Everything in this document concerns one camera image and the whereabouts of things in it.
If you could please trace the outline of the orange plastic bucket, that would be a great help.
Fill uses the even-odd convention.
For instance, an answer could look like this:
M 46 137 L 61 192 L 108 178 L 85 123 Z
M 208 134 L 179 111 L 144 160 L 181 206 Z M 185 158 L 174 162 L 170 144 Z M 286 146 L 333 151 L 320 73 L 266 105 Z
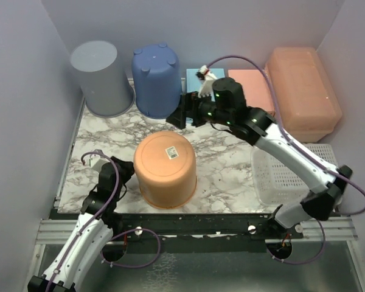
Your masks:
M 176 132 L 159 131 L 147 136 L 134 153 L 134 171 L 144 200 L 153 207 L 176 209 L 195 193 L 195 151 Z

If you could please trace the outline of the light blue perforated basket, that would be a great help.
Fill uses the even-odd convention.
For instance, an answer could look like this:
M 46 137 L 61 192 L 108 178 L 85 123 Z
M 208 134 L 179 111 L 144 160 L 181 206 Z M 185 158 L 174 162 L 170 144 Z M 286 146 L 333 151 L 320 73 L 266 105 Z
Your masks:
M 199 91 L 201 82 L 196 76 L 197 71 L 198 69 L 186 69 L 186 92 Z M 211 72 L 218 78 L 225 77 L 225 72 L 222 68 L 212 68 Z

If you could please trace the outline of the blue plastic bucket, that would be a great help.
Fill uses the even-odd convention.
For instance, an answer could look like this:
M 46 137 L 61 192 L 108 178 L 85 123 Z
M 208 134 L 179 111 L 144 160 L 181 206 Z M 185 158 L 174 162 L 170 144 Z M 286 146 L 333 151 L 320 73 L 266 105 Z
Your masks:
M 165 119 L 176 110 L 182 93 L 177 54 L 167 43 L 144 46 L 131 61 L 136 106 L 145 116 Z

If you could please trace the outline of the grey-blue plastic bucket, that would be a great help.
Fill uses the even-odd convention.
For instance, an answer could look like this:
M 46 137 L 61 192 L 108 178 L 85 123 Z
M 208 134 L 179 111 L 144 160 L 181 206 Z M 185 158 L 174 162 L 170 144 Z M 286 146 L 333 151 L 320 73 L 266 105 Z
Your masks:
M 134 91 L 113 44 L 100 40 L 85 42 L 72 51 L 70 62 L 93 115 L 112 118 L 131 108 Z

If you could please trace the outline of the pink perforated plastic basket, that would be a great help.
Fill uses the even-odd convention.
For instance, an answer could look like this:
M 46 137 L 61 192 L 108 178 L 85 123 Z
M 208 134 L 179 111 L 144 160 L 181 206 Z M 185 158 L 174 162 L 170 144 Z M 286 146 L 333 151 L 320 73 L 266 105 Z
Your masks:
M 266 81 L 258 70 L 230 69 L 228 76 L 242 85 L 247 106 L 261 108 L 270 115 L 275 115 L 273 100 Z

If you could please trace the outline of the white perforated plastic basket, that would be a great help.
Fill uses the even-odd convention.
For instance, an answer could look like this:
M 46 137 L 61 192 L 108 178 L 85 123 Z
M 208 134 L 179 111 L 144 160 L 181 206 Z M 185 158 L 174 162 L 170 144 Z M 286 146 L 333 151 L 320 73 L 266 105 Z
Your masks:
M 299 202 L 309 193 L 310 187 L 319 187 L 319 169 L 303 170 L 298 176 L 292 169 L 269 153 L 254 147 L 251 152 L 252 180 L 260 203 L 277 207 L 293 201 Z

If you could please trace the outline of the large orange lidded container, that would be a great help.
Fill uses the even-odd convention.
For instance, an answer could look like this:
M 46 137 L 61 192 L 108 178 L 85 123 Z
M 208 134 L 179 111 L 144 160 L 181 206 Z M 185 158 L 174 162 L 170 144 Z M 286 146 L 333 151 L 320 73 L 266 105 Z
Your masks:
M 278 47 L 266 62 L 283 127 L 300 142 L 316 143 L 333 132 L 341 107 L 312 47 Z

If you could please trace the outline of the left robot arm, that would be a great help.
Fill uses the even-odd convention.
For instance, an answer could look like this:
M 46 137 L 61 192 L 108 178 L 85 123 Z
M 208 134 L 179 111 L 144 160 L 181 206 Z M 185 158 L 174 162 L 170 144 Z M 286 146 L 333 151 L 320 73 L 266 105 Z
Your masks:
M 42 275 L 29 280 L 28 291 L 79 291 L 105 244 L 120 237 L 122 217 L 114 210 L 134 165 L 112 156 L 94 168 L 98 182 L 85 198 L 74 230 Z

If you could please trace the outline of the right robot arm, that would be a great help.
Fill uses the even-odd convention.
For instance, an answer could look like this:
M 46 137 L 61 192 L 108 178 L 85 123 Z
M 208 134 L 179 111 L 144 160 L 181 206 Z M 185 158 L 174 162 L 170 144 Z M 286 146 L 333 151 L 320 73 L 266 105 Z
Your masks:
M 212 85 L 213 95 L 182 94 L 176 110 L 166 121 L 180 130 L 186 119 L 192 126 L 207 122 L 228 127 L 228 133 L 267 152 L 293 171 L 309 188 L 305 198 L 276 208 L 267 223 L 268 233 L 281 238 L 295 224 L 311 218 L 329 219 L 352 176 L 346 165 L 338 167 L 316 156 L 280 128 L 273 116 L 261 108 L 246 106 L 241 84 L 225 77 Z

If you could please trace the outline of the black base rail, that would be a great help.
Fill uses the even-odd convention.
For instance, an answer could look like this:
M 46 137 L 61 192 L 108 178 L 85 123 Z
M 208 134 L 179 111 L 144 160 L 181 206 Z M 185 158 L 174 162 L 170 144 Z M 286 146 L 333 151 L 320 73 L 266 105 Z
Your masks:
M 161 252 L 253 252 L 266 251 L 266 240 L 281 242 L 287 235 L 292 239 L 303 237 L 295 228 L 284 229 L 274 225 L 270 214 L 119 214 L 122 230 L 147 228 L 155 231 L 161 239 Z M 139 239 L 130 233 L 115 241 L 109 240 L 104 251 L 126 251 L 128 242 Z M 146 244 L 154 253 L 157 243 Z

